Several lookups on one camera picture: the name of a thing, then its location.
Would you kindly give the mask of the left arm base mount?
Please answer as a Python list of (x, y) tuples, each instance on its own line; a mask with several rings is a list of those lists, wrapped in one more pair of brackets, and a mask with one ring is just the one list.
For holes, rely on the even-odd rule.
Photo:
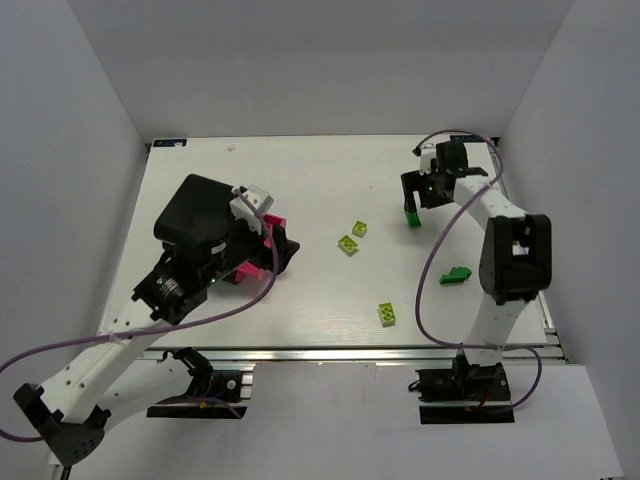
[(147, 418), (241, 420), (248, 406), (252, 379), (247, 371), (213, 366), (193, 348), (165, 351), (160, 362), (179, 360), (195, 377), (185, 394), (162, 400)]

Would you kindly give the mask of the green lego plate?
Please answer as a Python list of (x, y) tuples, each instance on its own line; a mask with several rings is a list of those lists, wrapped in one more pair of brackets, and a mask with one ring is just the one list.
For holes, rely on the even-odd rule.
[(421, 227), (421, 220), (417, 212), (406, 211), (405, 217), (407, 224), (411, 229), (417, 229)]

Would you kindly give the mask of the lime rectangular lego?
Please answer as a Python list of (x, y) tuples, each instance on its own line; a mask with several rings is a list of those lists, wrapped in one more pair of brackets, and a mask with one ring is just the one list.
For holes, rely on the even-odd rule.
[(349, 235), (344, 235), (338, 240), (338, 247), (347, 255), (351, 256), (358, 251), (358, 243)]

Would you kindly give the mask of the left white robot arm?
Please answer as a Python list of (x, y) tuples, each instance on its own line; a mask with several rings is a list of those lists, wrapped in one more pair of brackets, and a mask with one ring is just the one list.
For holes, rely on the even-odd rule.
[(159, 220), (154, 236), (163, 246), (158, 263), (104, 333), (92, 338), (59, 373), (39, 385), (24, 384), (14, 394), (65, 467), (84, 460), (109, 429), (151, 405), (207, 396), (213, 369), (191, 347), (165, 353), (139, 380), (120, 377), (151, 344), (202, 305), (214, 283), (246, 263), (278, 275), (300, 248), (287, 238), (284, 226), (258, 219), (198, 220), (192, 225)]

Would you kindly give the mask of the black drawer cabinet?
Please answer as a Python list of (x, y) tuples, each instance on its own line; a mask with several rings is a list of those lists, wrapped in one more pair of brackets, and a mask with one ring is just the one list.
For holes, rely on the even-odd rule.
[(156, 220), (153, 235), (165, 251), (177, 253), (211, 253), (222, 245), (251, 249), (256, 236), (231, 213), (234, 199), (231, 185), (189, 174)]

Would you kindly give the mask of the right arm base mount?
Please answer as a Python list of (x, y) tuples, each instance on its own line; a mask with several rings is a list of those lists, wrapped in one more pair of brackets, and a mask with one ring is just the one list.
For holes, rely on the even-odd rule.
[(511, 391), (502, 364), (482, 367), (480, 375), (446, 369), (417, 370), (407, 390), (418, 396), (422, 425), (511, 424)]

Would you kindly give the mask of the pink drawer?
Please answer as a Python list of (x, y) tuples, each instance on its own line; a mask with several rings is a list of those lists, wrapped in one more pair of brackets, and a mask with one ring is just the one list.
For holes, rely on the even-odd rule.
[[(284, 270), (284, 253), (286, 251), (286, 225), (287, 220), (273, 214), (267, 214), (264, 217), (267, 224), (267, 230), (274, 240), (278, 253), (279, 270)], [(272, 241), (267, 235), (263, 238), (263, 244), (249, 260), (233, 270), (229, 275), (223, 278), (223, 281), (232, 285), (241, 283), (246, 278), (262, 280), (267, 271), (271, 271), (273, 267), (272, 258)]]

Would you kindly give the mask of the green stepped lego piece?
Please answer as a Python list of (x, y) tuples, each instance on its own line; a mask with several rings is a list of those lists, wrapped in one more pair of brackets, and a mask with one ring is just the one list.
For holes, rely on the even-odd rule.
[(440, 277), (439, 284), (442, 286), (463, 284), (471, 277), (471, 275), (472, 270), (468, 267), (452, 267), (448, 273), (443, 274)]

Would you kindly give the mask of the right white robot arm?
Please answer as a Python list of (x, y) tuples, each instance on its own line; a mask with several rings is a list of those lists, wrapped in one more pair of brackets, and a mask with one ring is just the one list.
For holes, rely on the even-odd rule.
[(484, 232), (477, 269), (483, 297), (466, 339), (457, 347), (471, 376), (490, 374), (516, 320), (552, 277), (552, 226), (546, 215), (533, 215), (500, 190), (499, 178), (469, 164), (465, 144), (422, 141), (413, 150), (417, 170), (401, 175), (404, 213), (410, 227), (421, 226), (418, 209), (454, 203), (451, 219), (469, 214)]

